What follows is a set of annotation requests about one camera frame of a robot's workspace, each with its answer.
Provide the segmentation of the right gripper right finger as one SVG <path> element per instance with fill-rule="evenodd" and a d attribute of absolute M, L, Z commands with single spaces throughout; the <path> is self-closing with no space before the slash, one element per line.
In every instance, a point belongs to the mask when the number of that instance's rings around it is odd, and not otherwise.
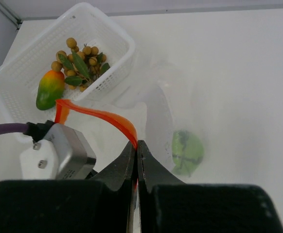
<path fill-rule="evenodd" d="M 166 169 L 151 153 L 143 140 L 138 141 L 137 171 L 140 204 L 140 225 L 142 233 L 153 231 L 154 201 L 152 189 L 156 185 L 179 185 L 183 181 Z"/>

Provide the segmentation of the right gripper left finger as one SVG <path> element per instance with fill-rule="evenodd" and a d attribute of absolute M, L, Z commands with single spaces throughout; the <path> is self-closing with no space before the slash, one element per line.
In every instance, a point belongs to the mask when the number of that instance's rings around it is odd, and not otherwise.
<path fill-rule="evenodd" d="M 120 155 L 89 181 L 101 185 L 95 225 L 102 233 L 133 232 L 135 148 L 128 142 Z"/>

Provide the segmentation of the fake green avocado half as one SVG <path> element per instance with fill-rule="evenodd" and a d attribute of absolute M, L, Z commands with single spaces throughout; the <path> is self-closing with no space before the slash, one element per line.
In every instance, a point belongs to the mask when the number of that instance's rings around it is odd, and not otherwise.
<path fill-rule="evenodd" d="M 203 157 L 204 147 L 195 134 L 188 130 L 174 131 L 172 139 L 174 174 L 191 177 L 202 163 Z"/>

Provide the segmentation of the clear zip top bag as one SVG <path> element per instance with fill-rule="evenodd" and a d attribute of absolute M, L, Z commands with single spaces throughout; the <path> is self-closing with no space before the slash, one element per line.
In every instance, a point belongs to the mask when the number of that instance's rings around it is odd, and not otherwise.
<path fill-rule="evenodd" d="M 138 67 L 106 95 L 89 94 L 74 105 L 111 112 L 130 121 L 139 140 L 146 142 L 152 155 L 174 176 L 185 183 L 205 183 L 208 176 L 205 132 L 186 83 L 186 74 L 176 65 L 159 61 Z M 202 163 L 191 177 L 173 173 L 173 133 L 188 130 L 204 147 Z"/>

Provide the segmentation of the fake orange green mango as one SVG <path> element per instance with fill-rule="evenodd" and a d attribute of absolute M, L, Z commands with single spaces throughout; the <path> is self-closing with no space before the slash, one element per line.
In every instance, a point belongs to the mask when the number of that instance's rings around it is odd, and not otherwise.
<path fill-rule="evenodd" d="M 46 111 L 56 105 L 56 100 L 62 98 L 65 90 L 65 76 L 59 71 L 48 71 L 40 80 L 36 107 L 41 111 Z"/>

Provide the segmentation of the fake longan fruit bunch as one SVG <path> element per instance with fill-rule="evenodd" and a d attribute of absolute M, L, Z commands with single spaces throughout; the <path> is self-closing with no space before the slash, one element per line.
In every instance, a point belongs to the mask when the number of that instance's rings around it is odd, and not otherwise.
<path fill-rule="evenodd" d="M 61 71 L 65 84 L 71 90 L 78 88 L 81 92 L 85 91 L 111 68 L 107 56 L 97 46 L 84 44 L 80 49 L 73 37 L 66 40 L 66 46 L 71 52 L 58 51 L 51 70 Z"/>

